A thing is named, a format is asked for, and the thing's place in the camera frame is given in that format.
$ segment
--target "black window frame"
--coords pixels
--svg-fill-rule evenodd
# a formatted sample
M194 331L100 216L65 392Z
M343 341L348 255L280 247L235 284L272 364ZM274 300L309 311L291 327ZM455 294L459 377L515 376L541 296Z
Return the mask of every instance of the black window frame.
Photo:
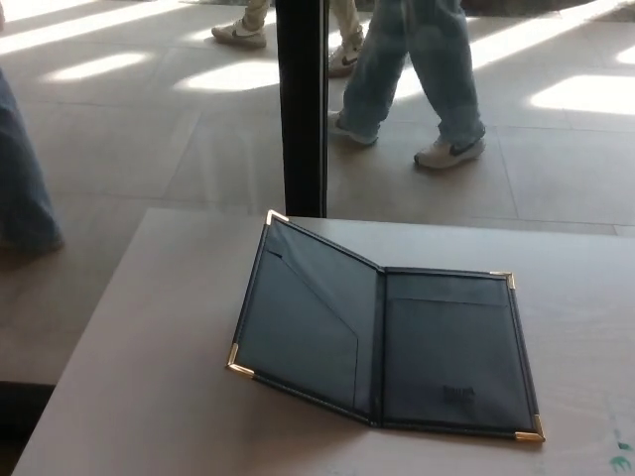
M286 213L326 218L328 0L276 0Z

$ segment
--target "sneaker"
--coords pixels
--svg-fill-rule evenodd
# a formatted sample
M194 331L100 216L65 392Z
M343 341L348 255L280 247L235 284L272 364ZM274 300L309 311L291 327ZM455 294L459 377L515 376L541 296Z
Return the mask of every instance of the sneaker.
M211 29L211 34L224 45L253 49L267 46L267 37L265 37L262 28L251 32L245 28L242 19L226 27L214 27Z
M326 127L328 129L328 134L332 134L333 136L342 136L347 137L351 141L361 145L361 146L372 146L377 142L377 134L374 136L362 136L361 134L356 134L348 129L344 129L339 121L339 116L341 112L329 112L326 117Z
M485 150L483 138L466 147L457 147L438 138L434 144L415 156L415 164L428 169L448 169L466 161L473 161Z
M355 69L361 42L342 44L328 57L328 77L346 77Z

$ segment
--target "gold metal corner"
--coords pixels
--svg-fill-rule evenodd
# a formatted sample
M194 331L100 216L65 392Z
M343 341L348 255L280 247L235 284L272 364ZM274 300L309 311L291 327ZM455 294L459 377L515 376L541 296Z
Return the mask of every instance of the gold metal corner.
M546 441L545 434L543 433L543 424L540 421L539 415L534 415L534 422L536 424L536 433L516 431L516 441L524 441L528 443L544 443Z
M236 360L236 355L238 354L238 344L231 344L231 349L229 350L229 357L227 358L227 367L231 367L234 365L234 361Z
M227 359L227 368L232 372L236 372L243 377L247 377L248 379L254 378L254 371L247 369L246 367L242 367L238 364L235 364L236 355L238 354L238 344L231 344L231 350L229 351L229 358Z
M266 223L268 225L271 225L271 223L274 221L274 216L276 218L278 218L279 220L282 221L289 221L289 218L287 218L285 215L283 215L282 213L278 213L276 210L269 210L267 212L267 220Z
M509 271L491 271L490 275L496 276L504 276L507 279L507 286L510 290L516 289L516 280L514 279L514 274Z

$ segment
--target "blue fabric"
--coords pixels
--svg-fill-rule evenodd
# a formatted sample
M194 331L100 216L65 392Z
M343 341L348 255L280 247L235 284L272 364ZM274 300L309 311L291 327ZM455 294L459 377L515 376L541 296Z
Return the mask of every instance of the blue fabric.
M0 240L42 252L61 240L24 121L0 69Z
M406 55L441 118L442 139L472 144L485 128L459 0L378 0L357 66L344 92L340 124L372 137L393 103Z

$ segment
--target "light wood tabletop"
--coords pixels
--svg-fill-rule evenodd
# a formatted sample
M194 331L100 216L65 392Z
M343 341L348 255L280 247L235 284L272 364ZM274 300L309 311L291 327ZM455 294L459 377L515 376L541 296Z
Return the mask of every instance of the light wood tabletop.
M226 372L263 221L148 212L15 476L635 471L635 240L295 220L380 265L514 272L540 447L375 430Z

